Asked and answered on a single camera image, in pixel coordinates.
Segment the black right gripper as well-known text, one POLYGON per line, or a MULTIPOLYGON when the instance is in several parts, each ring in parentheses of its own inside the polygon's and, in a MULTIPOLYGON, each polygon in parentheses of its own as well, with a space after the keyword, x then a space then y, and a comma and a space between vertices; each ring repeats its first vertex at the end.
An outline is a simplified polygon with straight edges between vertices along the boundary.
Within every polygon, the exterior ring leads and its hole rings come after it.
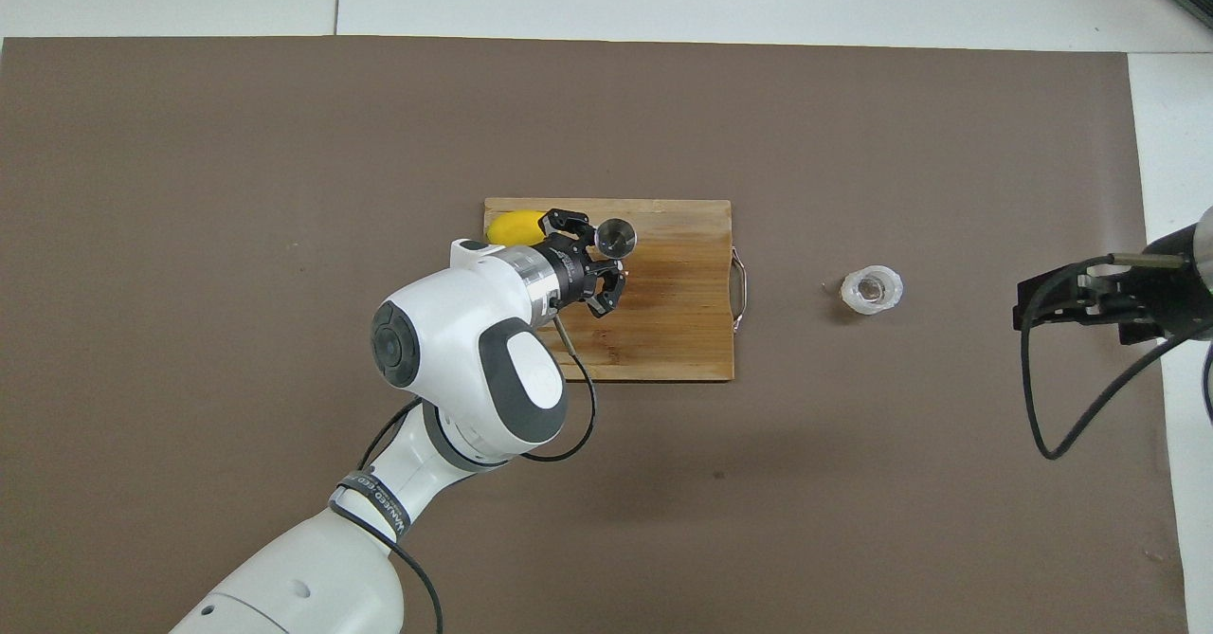
POLYGON ((1117 329, 1121 345, 1205 329, 1195 339, 1213 341, 1213 225, 1188 225, 1147 244, 1147 255, 1175 255, 1186 265, 1166 270, 1134 265, 1118 274, 1058 267, 1015 289, 1014 331, 1049 322, 1117 329), (1084 307, 1078 318, 1078 289, 1084 307))

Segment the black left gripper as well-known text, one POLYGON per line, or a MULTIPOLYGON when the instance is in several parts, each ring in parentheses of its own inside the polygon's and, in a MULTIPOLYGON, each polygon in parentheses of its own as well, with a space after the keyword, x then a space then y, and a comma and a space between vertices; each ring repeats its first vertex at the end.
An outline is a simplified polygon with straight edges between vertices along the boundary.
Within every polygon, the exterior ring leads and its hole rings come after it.
POLYGON ((590 314, 602 318, 617 309, 625 290, 622 267, 609 267, 606 259, 594 259, 590 246, 596 242, 596 227, 585 212, 549 209, 539 219, 542 240, 534 250, 557 278, 556 309, 582 302, 590 314))

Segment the steel double jigger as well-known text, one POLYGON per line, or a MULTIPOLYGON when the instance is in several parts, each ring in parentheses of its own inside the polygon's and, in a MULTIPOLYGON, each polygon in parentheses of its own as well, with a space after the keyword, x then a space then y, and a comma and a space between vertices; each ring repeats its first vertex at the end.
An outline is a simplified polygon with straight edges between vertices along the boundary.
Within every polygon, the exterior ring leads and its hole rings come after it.
POLYGON ((627 219, 604 219, 596 227, 594 245, 603 258, 625 259, 636 249, 637 242, 637 232, 627 219))

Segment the yellow lemon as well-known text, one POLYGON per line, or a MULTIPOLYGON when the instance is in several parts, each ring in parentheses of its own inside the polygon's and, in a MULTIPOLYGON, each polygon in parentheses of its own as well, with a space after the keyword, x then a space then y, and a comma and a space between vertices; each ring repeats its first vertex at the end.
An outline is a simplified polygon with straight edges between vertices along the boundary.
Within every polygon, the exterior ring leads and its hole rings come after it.
POLYGON ((542 242, 546 238, 541 221, 545 211, 540 210, 512 210, 502 212, 497 218, 490 221, 485 229, 485 236, 490 245, 507 246, 533 246, 542 242))

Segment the brown table mat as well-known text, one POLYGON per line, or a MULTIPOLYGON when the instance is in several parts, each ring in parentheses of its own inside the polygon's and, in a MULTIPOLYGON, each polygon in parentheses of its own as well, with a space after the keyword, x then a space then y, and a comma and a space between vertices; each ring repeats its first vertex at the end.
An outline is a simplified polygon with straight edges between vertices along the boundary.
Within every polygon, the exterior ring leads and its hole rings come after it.
POLYGON ((164 634, 321 510, 494 196, 729 201, 751 299, 421 514, 449 634, 1186 634, 1158 370, 1046 462, 1010 322, 1147 244, 1126 57, 382 38, 4 42, 0 634, 164 634))

